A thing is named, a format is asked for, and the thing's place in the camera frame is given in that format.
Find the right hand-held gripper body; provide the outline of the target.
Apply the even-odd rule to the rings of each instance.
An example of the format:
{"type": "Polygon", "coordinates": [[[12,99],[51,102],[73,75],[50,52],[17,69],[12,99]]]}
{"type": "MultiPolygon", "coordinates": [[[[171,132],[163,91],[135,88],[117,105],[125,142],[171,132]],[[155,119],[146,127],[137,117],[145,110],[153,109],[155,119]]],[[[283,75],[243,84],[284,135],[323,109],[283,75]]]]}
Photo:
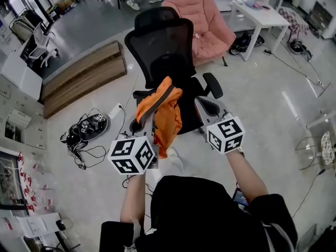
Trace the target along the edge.
{"type": "Polygon", "coordinates": [[[245,133],[240,118],[229,113],[206,127],[206,141],[220,154],[226,154],[241,148],[245,133]]]}

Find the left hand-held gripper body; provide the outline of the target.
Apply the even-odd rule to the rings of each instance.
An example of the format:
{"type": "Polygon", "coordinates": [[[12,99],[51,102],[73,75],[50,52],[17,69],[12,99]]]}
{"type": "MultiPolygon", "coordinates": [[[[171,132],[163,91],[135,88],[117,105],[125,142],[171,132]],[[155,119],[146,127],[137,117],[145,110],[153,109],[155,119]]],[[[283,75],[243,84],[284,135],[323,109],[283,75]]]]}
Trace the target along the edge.
{"type": "Polygon", "coordinates": [[[108,161],[120,175],[141,175],[158,162],[159,147],[147,136],[120,136],[112,141],[108,161]]]}

